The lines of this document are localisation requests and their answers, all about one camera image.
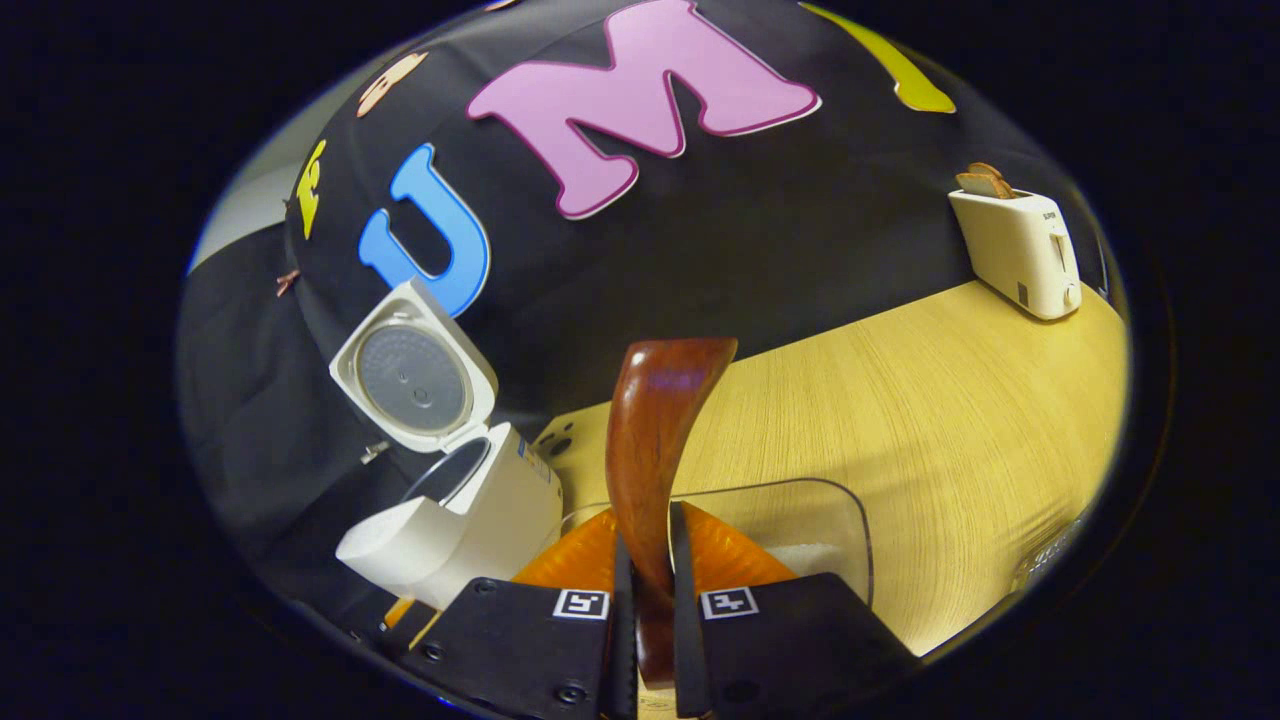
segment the wooden table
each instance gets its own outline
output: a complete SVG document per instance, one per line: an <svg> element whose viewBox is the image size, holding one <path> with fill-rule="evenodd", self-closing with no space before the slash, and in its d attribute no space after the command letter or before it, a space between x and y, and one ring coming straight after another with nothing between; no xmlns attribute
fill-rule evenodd
<svg viewBox="0 0 1280 720"><path fill-rule="evenodd" d="M733 363L673 492L849 488L870 528L873 610L923 655L1005 597L1021 559L1098 492L1128 386L1126 328L1092 290L1044 323L974 281ZM554 456L539 445L567 511L608 500L608 414L577 410L540 436L572 439Z"/></svg>

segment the pink letter m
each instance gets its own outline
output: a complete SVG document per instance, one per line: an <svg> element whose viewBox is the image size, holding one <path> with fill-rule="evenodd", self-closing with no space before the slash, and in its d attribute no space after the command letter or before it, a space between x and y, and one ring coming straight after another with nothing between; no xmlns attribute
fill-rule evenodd
<svg viewBox="0 0 1280 720"><path fill-rule="evenodd" d="M698 124L712 135L756 132L813 113L822 99L788 82L703 19L687 0L649 0L604 20L613 65L521 63L486 85L467 117L494 115L520 136L559 181L556 208L577 220L631 188L635 160L605 158L585 126L664 158L685 150L671 92L680 78L701 101Z"/></svg>

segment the blue letter u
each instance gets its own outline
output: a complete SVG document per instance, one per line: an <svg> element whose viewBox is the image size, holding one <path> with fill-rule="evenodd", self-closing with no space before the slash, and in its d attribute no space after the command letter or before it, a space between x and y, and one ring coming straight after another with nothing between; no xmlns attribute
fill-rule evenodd
<svg viewBox="0 0 1280 720"><path fill-rule="evenodd" d="M449 243L449 266L439 275L428 274L410 256L390 229L390 215L378 210L360 234L360 260L371 266L390 287L422 275L435 300L451 316L466 310L489 275L489 238L467 204L431 167L435 147L422 145L396 170L392 199L408 197Z"/></svg>

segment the clear plastic container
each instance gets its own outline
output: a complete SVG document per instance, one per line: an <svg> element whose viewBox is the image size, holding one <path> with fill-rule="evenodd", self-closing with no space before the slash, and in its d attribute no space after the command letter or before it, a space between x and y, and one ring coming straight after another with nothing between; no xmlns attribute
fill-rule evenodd
<svg viewBox="0 0 1280 720"><path fill-rule="evenodd" d="M874 573L867 511L846 488L817 478L672 496L751 538L797 575L835 573L872 607ZM570 512L553 538L604 511L598 502Z"/></svg>

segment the open lid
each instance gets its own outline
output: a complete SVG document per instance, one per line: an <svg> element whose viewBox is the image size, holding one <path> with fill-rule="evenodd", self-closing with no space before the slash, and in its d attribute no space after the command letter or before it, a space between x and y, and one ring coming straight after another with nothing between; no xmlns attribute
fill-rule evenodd
<svg viewBox="0 0 1280 720"><path fill-rule="evenodd" d="M329 374L387 434L417 452L484 436L498 378L413 277L387 295L329 363Z"/></svg>

